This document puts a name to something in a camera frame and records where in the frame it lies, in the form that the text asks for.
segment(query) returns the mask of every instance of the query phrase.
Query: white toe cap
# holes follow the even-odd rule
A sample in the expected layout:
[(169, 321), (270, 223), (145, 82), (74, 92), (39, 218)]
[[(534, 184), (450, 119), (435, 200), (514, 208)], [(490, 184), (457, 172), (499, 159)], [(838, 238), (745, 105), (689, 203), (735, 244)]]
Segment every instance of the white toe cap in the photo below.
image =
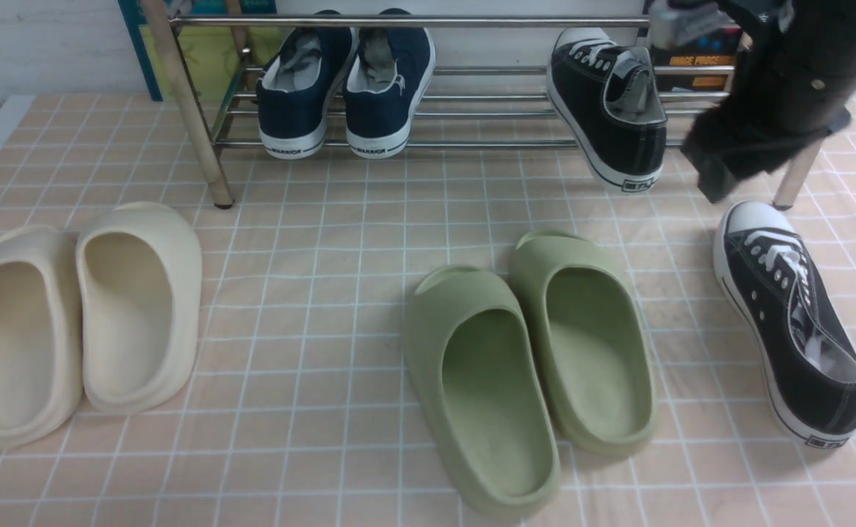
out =
[(782, 229), (793, 233), (795, 231), (781, 212), (760, 201), (741, 201), (735, 204), (728, 214), (727, 233), (763, 228)]

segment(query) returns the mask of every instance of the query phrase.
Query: green slide sandal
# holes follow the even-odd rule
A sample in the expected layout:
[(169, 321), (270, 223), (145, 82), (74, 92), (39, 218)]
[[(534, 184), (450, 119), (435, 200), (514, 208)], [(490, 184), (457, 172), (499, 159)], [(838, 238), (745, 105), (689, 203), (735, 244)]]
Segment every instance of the green slide sandal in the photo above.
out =
[(552, 417), (576, 446), (612, 456), (643, 447), (656, 422), (649, 347), (626, 283), (604, 250), (562, 231), (525, 234), (509, 261)]
[(502, 520), (544, 507), (560, 484), (558, 452), (505, 281), (471, 266), (428, 274), (405, 311), (402, 350), (465, 503)]

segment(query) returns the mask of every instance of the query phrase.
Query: shoelace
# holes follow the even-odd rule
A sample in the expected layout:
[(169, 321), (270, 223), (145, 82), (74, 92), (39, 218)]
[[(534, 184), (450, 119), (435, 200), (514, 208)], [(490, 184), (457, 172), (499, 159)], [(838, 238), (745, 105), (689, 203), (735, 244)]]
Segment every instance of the shoelace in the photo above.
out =
[[(750, 233), (750, 236), (746, 237), (746, 240), (743, 240), (743, 244), (749, 247), (760, 237), (770, 238), (778, 243), (773, 244), (766, 253), (762, 253), (760, 246), (753, 246), (750, 254), (752, 256), (759, 254), (759, 259), (756, 261), (766, 268), (767, 273), (773, 273), (773, 270), (776, 269), (777, 258), (782, 258), (783, 261), (786, 261), (786, 265), (789, 266), (789, 269), (794, 274), (792, 280), (789, 280), (789, 277), (783, 276), (781, 269), (776, 269), (776, 272), (773, 273), (773, 280), (779, 283), (781, 289), (788, 288), (790, 284), (793, 287), (798, 287), (800, 298), (796, 298), (797, 304), (792, 308), (790, 316), (805, 326), (804, 323), (808, 320), (805, 306), (809, 306), (812, 300), (808, 289), (808, 267), (806, 266), (808, 261), (806, 260), (805, 253), (803, 253), (802, 244), (795, 238), (783, 236), (783, 234), (779, 233), (771, 233), (770, 231), (753, 231), (753, 233)], [(805, 346), (803, 346), (803, 355), (812, 366), (819, 368), (819, 370), (824, 370), (824, 368), (830, 366), (822, 364), (822, 350), (824, 349), (823, 344), (826, 343), (826, 339), (817, 330), (817, 327), (813, 324), (809, 324), (809, 326), (812, 326), (812, 331), (806, 338)]]
[[(591, 51), (589, 53), (583, 53), (581, 50), (582, 47), (590, 46)], [(616, 43), (611, 40), (583, 40), (581, 42), (576, 42), (574, 46), (571, 47), (571, 50), (568, 51), (569, 56), (574, 56), (575, 60), (580, 60), (581, 64), (587, 64), (588, 66), (594, 66), (595, 62), (598, 63), (596, 66), (603, 67), (603, 70), (608, 70), (611, 61), (598, 61), (598, 53), (602, 50), (606, 50), (607, 48), (616, 47)]]

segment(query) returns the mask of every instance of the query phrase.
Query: white wall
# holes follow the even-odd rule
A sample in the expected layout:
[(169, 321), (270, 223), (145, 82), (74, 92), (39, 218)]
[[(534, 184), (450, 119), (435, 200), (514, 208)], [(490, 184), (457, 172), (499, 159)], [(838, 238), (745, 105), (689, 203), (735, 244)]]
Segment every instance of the white wall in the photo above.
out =
[[(279, 0), (279, 10), (347, 14), (637, 14), (642, 0)], [(558, 30), (434, 30), (438, 64), (544, 64)], [(620, 42), (632, 30), (611, 33)], [(0, 0), (0, 94), (143, 92), (116, 0)]]

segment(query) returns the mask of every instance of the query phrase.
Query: brand logo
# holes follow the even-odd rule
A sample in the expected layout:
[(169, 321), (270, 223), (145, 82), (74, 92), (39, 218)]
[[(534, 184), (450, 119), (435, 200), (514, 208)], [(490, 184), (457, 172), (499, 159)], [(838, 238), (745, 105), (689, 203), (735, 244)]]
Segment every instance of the brand logo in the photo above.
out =
[(632, 179), (624, 179), (623, 180), (623, 189), (625, 193), (643, 193), (643, 191), (652, 189), (653, 184), (656, 184), (655, 179), (650, 179), (648, 181), (636, 181)]
[(847, 443), (846, 439), (837, 439), (837, 440), (819, 439), (819, 438), (815, 437), (814, 435), (812, 437), (809, 437), (808, 440), (806, 441), (807, 446), (811, 446), (813, 448), (824, 448), (824, 449), (839, 448), (840, 446), (843, 446), (845, 443)]

